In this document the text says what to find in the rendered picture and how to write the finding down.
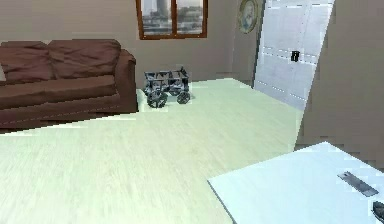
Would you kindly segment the brown framed window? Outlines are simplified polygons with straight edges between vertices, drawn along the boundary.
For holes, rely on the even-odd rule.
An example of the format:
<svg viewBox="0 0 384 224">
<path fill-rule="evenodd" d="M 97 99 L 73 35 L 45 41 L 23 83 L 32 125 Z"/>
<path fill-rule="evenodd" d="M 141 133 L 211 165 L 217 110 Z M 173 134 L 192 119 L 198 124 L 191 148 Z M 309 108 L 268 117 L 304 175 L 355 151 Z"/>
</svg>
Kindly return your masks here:
<svg viewBox="0 0 384 224">
<path fill-rule="evenodd" d="M 135 0 L 141 40 L 207 37 L 208 0 Z"/>
</svg>

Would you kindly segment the pale blue table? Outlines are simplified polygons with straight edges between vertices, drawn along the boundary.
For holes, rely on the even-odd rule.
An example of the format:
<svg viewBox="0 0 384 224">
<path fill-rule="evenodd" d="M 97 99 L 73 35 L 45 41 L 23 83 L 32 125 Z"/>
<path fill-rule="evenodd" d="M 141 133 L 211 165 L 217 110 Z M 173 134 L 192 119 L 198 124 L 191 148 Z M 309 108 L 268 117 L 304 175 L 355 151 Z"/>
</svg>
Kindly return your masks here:
<svg viewBox="0 0 384 224">
<path fill-rule="evenodd" d="M 349 171 L 375 188 L 365 197 L 338 177 Z M 321 142 L 210 178 L 233 224 L 382 224 L 384 173 Z"/>
</svg>

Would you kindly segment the black metal toy cart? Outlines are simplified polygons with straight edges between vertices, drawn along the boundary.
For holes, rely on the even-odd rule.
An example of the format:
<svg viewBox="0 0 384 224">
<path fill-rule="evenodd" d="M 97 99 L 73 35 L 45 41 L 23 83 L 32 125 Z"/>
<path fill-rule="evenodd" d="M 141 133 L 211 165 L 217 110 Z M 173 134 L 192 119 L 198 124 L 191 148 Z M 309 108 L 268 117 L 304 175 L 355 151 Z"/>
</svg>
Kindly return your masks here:
<svg viewBox="0 0 384 224">
<path fill-rule="evenodd" d="M 184 67 L 179 70 L 145 72 L 144 76 L 146 83 L 143 92 L 151 108 L 164 107 L 168 95 L 176 96 L 179 104 L 189 102 L 189 75 Z"/>
</svg>

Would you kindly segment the white room door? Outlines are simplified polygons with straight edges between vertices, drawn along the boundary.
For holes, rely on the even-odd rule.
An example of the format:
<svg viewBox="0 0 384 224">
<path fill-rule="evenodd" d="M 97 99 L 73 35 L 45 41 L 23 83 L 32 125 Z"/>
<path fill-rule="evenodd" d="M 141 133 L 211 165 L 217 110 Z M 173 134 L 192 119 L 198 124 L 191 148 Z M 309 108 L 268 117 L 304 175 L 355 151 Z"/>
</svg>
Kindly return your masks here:
<svg viewBox="0 0 384 224">
<path fill-rule="evenodd" d="M 306 107 L 335 0 L 266 0 L 254 88 Z M 299 51 L 298 62 L 291 52 Z"/>
</svg>

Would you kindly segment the grey remote control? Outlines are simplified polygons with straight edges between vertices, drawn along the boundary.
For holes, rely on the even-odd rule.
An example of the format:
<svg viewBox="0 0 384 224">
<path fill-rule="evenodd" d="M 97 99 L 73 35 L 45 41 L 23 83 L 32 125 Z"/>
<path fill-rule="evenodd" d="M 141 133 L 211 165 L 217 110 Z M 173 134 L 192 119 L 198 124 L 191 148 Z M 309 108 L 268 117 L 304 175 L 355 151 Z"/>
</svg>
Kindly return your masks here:
<svg viewBox="0 0 384 224">
<path fill-rule="evenodd" d="M 371 197 L 378 194 L 378 191 L 375 188 L 371 187 L 349 171 L 338 174 L 338 177 L 363 194 L 365 197 Z"/>
</svg>

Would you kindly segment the dark round object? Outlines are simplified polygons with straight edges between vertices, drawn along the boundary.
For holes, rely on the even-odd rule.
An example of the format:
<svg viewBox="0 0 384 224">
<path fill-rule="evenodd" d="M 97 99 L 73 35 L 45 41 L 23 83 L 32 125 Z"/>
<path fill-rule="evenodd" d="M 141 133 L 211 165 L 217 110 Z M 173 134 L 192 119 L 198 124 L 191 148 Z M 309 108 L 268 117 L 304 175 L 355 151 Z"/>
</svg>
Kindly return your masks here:
<svg viewBox="0 0 384 224">
<path fill-rule="evenodd" d="M 372 206 L 374 216 L 384 224 L 384 203 L 375 201 Z"/>
</svg>

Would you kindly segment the brown sofa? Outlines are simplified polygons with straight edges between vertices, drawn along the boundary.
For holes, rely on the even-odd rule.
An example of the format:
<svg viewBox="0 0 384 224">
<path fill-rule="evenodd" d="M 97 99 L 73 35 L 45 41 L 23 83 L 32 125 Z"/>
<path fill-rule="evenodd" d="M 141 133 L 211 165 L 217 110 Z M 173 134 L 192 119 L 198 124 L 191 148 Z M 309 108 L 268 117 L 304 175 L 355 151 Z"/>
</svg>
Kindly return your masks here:
<svg viewBox="0 0 384 224">
<path fill-rule="evenodd" d="M 0 43 L 0 133 L 137 112 L 135 65 L 115 39 Z"/>
</svg>

